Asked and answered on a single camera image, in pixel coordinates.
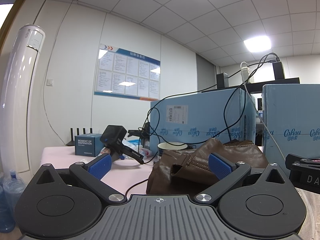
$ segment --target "white floor-standing air conditioner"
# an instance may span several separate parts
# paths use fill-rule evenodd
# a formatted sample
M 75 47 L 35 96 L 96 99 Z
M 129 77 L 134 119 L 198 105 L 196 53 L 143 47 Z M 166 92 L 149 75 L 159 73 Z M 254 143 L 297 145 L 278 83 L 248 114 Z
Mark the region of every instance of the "white floor-standing air conditioner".
M 45 38 L 39 26 L 25 25 L 17 34 L 7 64 L 0 104 L 0 155 L 5 174 L 14 169 L 25 181 L 31 180 L 28 152 L 29 116 L 41 47 Z

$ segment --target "pink tablecloth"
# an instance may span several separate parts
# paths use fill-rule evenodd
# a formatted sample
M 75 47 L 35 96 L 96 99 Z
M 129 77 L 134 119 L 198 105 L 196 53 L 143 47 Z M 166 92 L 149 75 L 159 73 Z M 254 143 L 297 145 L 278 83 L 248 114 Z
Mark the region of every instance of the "pink tablecloth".
M 87 163 L 93 159 L 94 157 L 75 155 L 74 147 L 46 147 L 42 152 L 40 165 L 51 163 L 56 169 L 65 169 L 75 162 Z M 147 179 L 152 167 L 153 162 L 141 165 L 135 160 L 117 160 L 101 181 L 124 194 L 132 185 Z M 147 182 L 134 187 L 129 191 L 128 197 L 130 194 L 145 194 L 146 187 Z

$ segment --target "black cable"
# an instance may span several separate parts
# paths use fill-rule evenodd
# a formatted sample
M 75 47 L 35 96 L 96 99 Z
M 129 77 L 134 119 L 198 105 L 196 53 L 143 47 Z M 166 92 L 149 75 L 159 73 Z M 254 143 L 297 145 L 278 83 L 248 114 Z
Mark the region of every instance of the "black cable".
M 145 180 L 143 180 L 143 181 L 140 181 L 140 182 L 132 185 L 131 187 L 129 187 L 129 188 L 127 189 L 127 191 L 125 192 L 125 196 L 127 196 L 127 194 L 128 194 L 128 192 L 130 191 L 130 189 L 132 189 L 133 187 L 135 187 L 135 186 L 137 186 L 137 185 L 140 185 L 140 184 L 142 184 L 142 183 L 144 183 L 144 182 L 146 182 L 146 181 L 148 181 L 148 179 L 145 179 Z
M 158 152 L 156 152 L 156 154 L 152 157 L 152 159 L 150 161 L 147 161 L 146 163 L 144 162 L 143 164 L 147 164 L 147 163 L 151 162 L 157 155 L 158 155 Z
M 251 64 L 251 65 L 248 65 L 248 67 L 249 67 L 249 66 L 253 66 L 253 65 L 258 65 L 258 67 L 249 75 L 249 77 L 248 77 L 248 79 L 246 80 L 246 82 L 255 74 L 255 72 L 257 71 L 258 68 L 260 68 L 264 63 L 267 63 L 265 60 L 266 60 L 267 56 L 269 56 L 269 55 L 275 55 L 276 57 L 278 57 L 275 53 L 272 53 L 272 52 L 271 52 L 271 53 L 263 56 L 263 57 L 261 58 L 261 60 L 260 60 L 259 63 L 254 63 L 254 64 Z M 160 102 L 162 102 L 164 99 L 169 98 L 169 97 L 174 97 L 174 96 L 182 96 L 182 95 L 188 95 L 188 94 L 193 94 L 193 93 L 197 93 L 197 92 L 202 92 L 202 91 L 207 90 L 207 89 L 209 89 L 209 88 L 212 88 L 212 87 L 214 87 L 214 86 L 216 86 L 216 84 L 213 85 L 213 86 L 211 86 L 211 87 L 208 87 L 208 88 L 199 90 L 199 91 L 189 92 L 189 93 L 183 93 L 183 94 L 171 95 L 171 96 L 167 96 L 167 97 L 161 99 L 158 103 L 155 104 L 155 106 L 153 106 L 152 108 L 149 109 L 148 114 L 147 114 L 147 117 L 146 117 L 146 119 L 145 119 L 145 122 L 143 123 L 143 126 L 145 125 L 145 123 L 146 123 L 147 121 L 149 121 L 148 118 L 149 118 L 149 115 L 151 114 L 152 110 L 153 110 L 153 109 L 156 109 L 156 110 L 158 111 L 158 114 L 159 114 L 158 123 L 157 123 L 156 128 L 158 127 L 159 122 L 160 122 L 160 112 L 159 112 L 159 110 L 156 108 L 156 106 L 157 106 Z M 228 129 L 231 128 L 232 126 L 236 125 L 236 124 L 241 120 L 241 118 L 242 118 L 242 116 L 243 116 L 243 114 L 244 114 L 245 104 L 246 104 L 246 96 L 244 97 L 244 108 L 243 108 L 242 113 L 241 113 L 240 117 L 238 118 L 238 120 L 237 120 L 235 123 L 233 123 L 232 125 L 227 126 L 224 130 L 220 131 L 219 133 L 217 133 L 216 135 L 214 135 L 212 138 L 217 137 L 218 135 L 220 135 L 221 133 L 223 133 L 225 130 L 228 130 Z M 148 132 L 148 131 L 146 131 L 145 129 L 143 129 L 143 128 L 141 128 L 141 127 L 138 128 L 138 129 L 141 129 L 141 131 L 144 131 L 144 132 L 148 133 L 149 136 L 150 136 L 150 135 L 156 135 L 156 136 L 158 137 L 159 143 L 161 142 L 161 141 L 160 141 L 160 138 L 162 138 L 162 140 L 165 141 L 166 143 L 168 143 L 168 144 L 170 144 L 170 145 L 173 145 L 173 146 L 177 146 L 177 145 L 171 144 L 170 142 L 168 142 L 167 140 L 165 140 L 161 135 L 158 135 L 158 134 L 156 133 L 156 128 L 153 129 L 151 126 L 150 126 L 150 128 L 153 130 L 153 132 L 151 132 L 151 133 Z M 202 141 L 202 142 L 196 142 L 196 143 L 190 143 L 190 142 L 189 142 L 188 144 L 201 144 L 201 143 L 204 143 L 204 142 L 206 142 L 206 141 L 207 141 L 207 140 Z
M 253 65 L 258 65 L 258 67 L 257 67 L 254 71 L 252 71 L 252 73 L 248 76 L 248 79 L 245 81 L 246 83 L 248 83 L 249 79 L 257 72 L 257 70 L 258 70 L 260 67 L 262 67 L 262 65 L 263 65 L 264 63 L 268 63 L 268 62 L 271 61 L 271 60 L 269 60 L 269 61 L 266 62 L 267 57 L 268 57 L 269 55 L 275 55 L 276 57 L 278 57 L 277 54 L 271 52 L 271 53 L 269 53 L 269 54 L 267 54 L 267 55 L 264 55 L 264 56 L 260 59 L 260 61 L 259 61 L 258 63 L 254 63 L 254 64 L 251 64 L 251 65 L 247 65 L 247 67 L 250 67 L 250 66 L 253 66 Z M 237 71 L 236 73 L 232 74 L 230 77 L 234 76 L 235 74 L 239 73 L 240 71 L 241 71 L 241 70 Z M 227 130 L 228 130 L 228 135 L 229 135 L 230 141 L 231 141 L 231 134 L 230 134 L 230 131 L 229 131 L 229 128 L 228 128 L 228 125 L 227 125 L 226 109 L 227 109 L 227 105 L 228 105 L 230 99 L 232 98 L 233 94 L 236 92 L 236 90 L 237 90 L 238 88 L 236 88 L 236 89 L 233 91 L 233 93 L 232 93 L 231 96 L 229 97 L 229 99 L 228 99 L 228 101 L 227 101 L 227 103 L 226 103 L 226 105 L 225 105 L 225 107 L 224 107 L 224 110 L 223 110 L 223 119 L 224 119 L 224 123 L 225 123 L 225 125 L 226 125 L 226 127 L 227 127 Z

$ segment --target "light switch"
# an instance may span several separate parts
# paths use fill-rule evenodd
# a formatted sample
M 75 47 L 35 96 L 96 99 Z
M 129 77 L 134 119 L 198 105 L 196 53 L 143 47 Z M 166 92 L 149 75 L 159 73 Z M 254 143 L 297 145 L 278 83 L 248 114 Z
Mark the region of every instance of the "light switch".
M 53 79 L 47 79 L 47 86 L 53 86 Z

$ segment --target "blue gripper pad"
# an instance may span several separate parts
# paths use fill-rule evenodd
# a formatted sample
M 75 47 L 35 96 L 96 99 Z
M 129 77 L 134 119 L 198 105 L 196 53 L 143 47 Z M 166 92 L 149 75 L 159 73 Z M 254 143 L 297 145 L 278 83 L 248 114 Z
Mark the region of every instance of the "blue gripper pad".
M 105 157 L 98 160 L 96 163 L 88 167 L 88 172 L 97 179 L 102 179 L 104 175 L 111 170 L 112 160 L 111 155 L 106 154 Z
M 228 176 L 233 171 L 233 169 L 231 166 L 229 166 L 227 163 L 223 161 L 226 161 L 226 159 L 222 158 L 221 156 L 219 157 L 217 157 L 214 154 L 210 154 L 208 159 L 208 165 L 211 172 L 215 174 L 219 180 L 221 180 L 224 177 Z

